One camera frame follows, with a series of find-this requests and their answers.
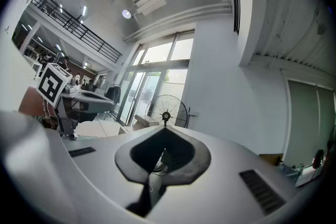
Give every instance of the standing fan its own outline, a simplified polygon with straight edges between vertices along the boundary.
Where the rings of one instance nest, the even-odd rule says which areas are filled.
[[[145,111],[146,125],[157,121],[160,125],[186,127],[188,113],[182,101],[172,95],[160,95],[152,100]]]

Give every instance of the white box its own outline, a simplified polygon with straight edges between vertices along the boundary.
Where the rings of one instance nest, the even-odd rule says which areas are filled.
[[[48,63],[36,87],[37,92],[53,107],[72,75],[56,63]]]

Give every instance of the white pillar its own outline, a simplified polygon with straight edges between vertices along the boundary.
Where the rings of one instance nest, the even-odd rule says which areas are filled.
[[[32,30],[30,30],[30,32],[28,33],[27,37],[25,38],[25,40],[23,41],[21,47],[20,47],[20,53],[23,54],[29,44],[29,42],[31,41],[31,39],[33,38],[34,34],[36,33],[36,31],[40,28],[41,23],[40,22],[36,22],[36,24],[33,26]]]

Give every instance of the ceiling fixture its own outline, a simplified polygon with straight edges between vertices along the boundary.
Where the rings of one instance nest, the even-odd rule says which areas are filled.
[[[128,9],[124,9],[122,11],[122,16],[124,16],[126,19],[129,19],[129,18],[132,17],[132,14],[131,14],[131,12]]]
[[[84,6],[84,8],[83,8],[83,16],[85,16],[85,12],[86,12],[86,6]]]
[[[138,7],[136,9],[137,14],[143,14],[144,16],[147,16],[149,13],[152,13],[153,11],[167,4],[165,0],[132,0],[132,1],[134,5]]]

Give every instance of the doorway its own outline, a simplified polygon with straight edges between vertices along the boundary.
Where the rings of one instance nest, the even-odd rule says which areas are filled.
[[[152,101],[155,89],[158,86],[160,75],[161,72],[136,73],[121,111],[120,121],[123,125],[131,126],[134,124],[136,114],[145,115],[145,110]]]

